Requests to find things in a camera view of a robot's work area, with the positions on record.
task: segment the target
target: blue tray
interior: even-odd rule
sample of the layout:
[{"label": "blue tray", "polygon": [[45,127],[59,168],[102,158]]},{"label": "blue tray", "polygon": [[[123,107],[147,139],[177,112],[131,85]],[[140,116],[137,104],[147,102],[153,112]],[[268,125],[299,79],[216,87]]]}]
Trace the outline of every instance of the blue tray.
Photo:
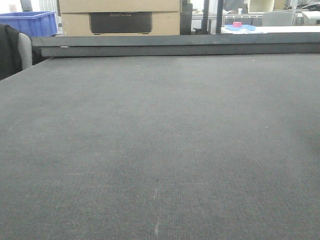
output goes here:
[{"label": "blue tray", "polygon": [[55,14],[54,11],[4,13],[0,14],[0,24],[10,25],[30,37],[49,37],[57,33]]},{"label": "blue tray", "polygon": [[228,29],[230,31],[239,31],[241,29],[247,29],[249,31],[255,31],[256,27],[251,25],[242,25],[241,27],[234,27],[233,25],[225,25],[225,29]]}]

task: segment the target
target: pink object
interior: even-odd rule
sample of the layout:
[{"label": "pink object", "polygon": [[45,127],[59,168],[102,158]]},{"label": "pink object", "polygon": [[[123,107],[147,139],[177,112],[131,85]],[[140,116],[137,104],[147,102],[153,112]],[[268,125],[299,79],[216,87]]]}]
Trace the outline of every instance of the pink object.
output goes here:
[{"label": "pink object", "polygon": [[241,26],[242,26],[242,22],[240,22],[240,21],[234,21],[233,22],[233,27],[234,28],[241,28]]}]

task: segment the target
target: cardboard box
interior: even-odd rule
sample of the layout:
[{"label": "cardboard box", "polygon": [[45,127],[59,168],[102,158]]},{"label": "cardboard box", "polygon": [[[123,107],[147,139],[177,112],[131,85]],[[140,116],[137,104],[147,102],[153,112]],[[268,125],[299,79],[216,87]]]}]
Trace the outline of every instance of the cardboard box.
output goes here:
[{"label": "cardboard box", "polygon": [[283,10],[286,6],[287,0],[274,0],[274,9]]},{"label": "cardboard box", "polygon": [[179,12],[180,0],[59,0],[61,13]]},{"label": "cardboard box", "polygon": [[68,37],[79,36],[169,36],[180,35],[180,12],[153,12],[150,33],[104,33],[93,34],[89,13],[63,13],[63,33]]},{"label": "cardboard box", "polygon": [[274,10],[275,0],[250,0],[248,13],[264,13]]}]

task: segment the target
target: ecoflow box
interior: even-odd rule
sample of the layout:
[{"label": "ecoflow box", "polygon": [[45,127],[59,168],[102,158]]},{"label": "ecoflow box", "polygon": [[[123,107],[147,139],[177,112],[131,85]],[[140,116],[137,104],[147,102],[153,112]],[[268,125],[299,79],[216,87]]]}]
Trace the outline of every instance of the ecoflow box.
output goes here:
[{"label": "ecoflow box", "polygon": [[66,36],[180,34],[180,0],[60,0]]}]

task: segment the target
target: gray felt surface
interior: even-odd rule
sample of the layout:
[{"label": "gray felt surface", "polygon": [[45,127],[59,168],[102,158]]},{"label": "gray felt surface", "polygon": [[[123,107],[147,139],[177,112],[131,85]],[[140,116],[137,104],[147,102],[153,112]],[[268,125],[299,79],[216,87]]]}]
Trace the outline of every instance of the gray felt surface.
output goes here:
[{"label": "gray felt surface", "polygon": [[320,239],[319,62],[51,59],[0,81],[0,239]]}]

